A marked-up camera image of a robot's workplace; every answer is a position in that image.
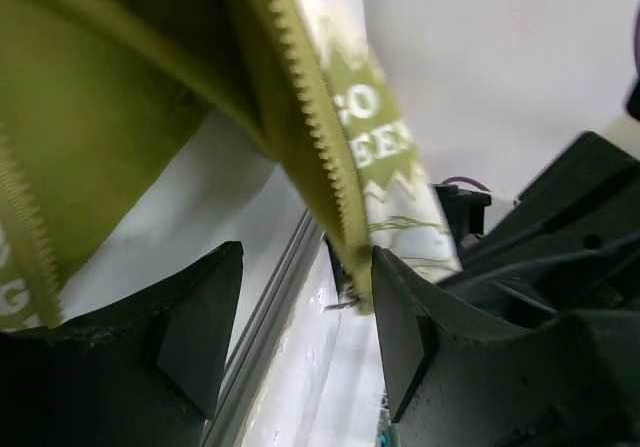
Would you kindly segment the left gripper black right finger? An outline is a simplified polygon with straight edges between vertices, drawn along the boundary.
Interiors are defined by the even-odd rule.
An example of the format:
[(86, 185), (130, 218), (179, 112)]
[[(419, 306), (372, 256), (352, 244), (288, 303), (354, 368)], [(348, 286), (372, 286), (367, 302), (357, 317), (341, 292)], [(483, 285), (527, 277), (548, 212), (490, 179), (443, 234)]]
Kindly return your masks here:
[(639, 316), (577, 311), (528, 330), (376, 249), (388, 405), (405, 446), (635, 446)]

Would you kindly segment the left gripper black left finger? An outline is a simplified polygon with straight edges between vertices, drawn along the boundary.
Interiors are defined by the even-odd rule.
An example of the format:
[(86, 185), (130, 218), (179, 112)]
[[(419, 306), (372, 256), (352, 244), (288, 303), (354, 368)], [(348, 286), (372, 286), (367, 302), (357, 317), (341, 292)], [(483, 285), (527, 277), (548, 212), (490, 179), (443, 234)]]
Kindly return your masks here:
[(226, 242), (55, 329), (1, 337), (5, 446), (196, 446), (216, 412), (243, 275)]

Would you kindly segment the cream jacket with green print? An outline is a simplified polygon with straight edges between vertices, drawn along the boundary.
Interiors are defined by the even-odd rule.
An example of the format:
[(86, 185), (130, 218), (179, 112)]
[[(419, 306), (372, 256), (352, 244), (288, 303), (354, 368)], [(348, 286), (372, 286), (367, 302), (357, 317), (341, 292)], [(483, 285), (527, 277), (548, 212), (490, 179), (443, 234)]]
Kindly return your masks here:
[(218, 108), (278, 162), (373, 308), (370, 251), (459, 270), (416, 142), (342, 0), (1, 0), (1, 328), (62, 292)]

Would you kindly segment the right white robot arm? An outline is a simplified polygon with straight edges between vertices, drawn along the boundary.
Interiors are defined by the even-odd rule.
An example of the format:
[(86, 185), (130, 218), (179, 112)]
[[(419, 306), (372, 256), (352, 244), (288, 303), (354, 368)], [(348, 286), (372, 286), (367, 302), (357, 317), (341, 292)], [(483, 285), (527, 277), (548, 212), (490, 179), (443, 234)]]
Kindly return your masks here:
[(581, 135), (440, 287), (535, 328), (572, 310), (639, 307), (639, 162)]

